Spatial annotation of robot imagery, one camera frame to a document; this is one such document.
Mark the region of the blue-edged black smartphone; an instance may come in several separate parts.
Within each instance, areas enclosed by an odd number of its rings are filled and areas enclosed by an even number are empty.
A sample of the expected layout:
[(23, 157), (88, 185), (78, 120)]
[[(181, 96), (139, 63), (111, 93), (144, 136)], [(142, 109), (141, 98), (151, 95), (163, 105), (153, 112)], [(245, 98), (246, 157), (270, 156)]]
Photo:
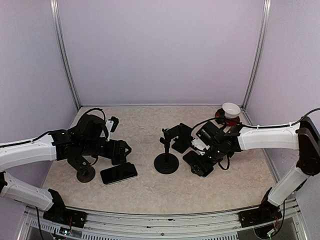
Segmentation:
[(185, 154), (182, 159), (190, 166), (191, 172), (199, 177), (205, 178), (214, 170), (213, 165), (207, 163), (203, 155), (193, 150)]

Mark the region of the black round-base pole stand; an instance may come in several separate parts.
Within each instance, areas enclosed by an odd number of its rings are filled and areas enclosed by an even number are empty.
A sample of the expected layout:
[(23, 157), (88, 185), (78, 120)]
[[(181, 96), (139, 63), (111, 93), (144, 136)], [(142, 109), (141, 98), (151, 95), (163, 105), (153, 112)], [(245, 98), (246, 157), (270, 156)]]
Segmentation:
[(154, 160), (154, 168), (157, 172), (169, 175), (174, 173), (179, 167), (178, 158), (169, 153), (171, 140), (179, 135), (179, 125), (172, 128), (162, 129), (163, 137), (159, 139), (160, 143), (164, 145), (164, 153), (159, 154)]

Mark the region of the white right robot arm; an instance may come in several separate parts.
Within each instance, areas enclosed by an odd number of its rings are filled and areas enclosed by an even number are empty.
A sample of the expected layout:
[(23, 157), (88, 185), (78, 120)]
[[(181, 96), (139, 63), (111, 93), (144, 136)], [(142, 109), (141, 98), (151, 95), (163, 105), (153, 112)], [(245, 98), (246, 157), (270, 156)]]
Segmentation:
[(201, 122), (202, 127), (192, 142), (193, 150), (183, 157), (191, 171), (200, 177), (206, 177), (214, 165), (220, 165), (224, 158), (230, 159), (235, 153), (257, 149), (297, 152), (296, 163), (265, 193), (259, 206), (239, 213), (243, 227), (282, 218), (285, 213), (280, 207), (287, 197), (298, 191), (309, 177), (320, 173), (320, 134), (312, 120), (304, 116), (293, 123), (267, 126), (231, 120), (232, 126), (227, 131), (224, 129), (228, 119), (215, 120), (222, 126), (217, 127), (211, 119)]

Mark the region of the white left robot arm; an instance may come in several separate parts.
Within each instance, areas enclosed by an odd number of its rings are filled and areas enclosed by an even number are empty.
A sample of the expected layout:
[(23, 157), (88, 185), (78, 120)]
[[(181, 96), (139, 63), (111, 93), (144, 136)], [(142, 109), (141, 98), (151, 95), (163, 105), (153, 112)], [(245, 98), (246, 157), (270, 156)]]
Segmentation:
[(85, 113), (77, 124), (66, 130), (48, 131), (34, 139), (11, 142), (0, 147), (0, 195), (42, 210), (46, 220), (83, 227), (86, 213), (66, 208), (60, 194), (53, 189), (43, 189), (23, 182), (7, 172), (8, 169), (37, 162), (66, 160), (76, 170), (81, 183), (90, 182), (96, 175), (86, 156), (104, 157), (113, 165), (123, 164), (131, 147), (123, 140), (110, 138), (119, 120), (105, 120)]

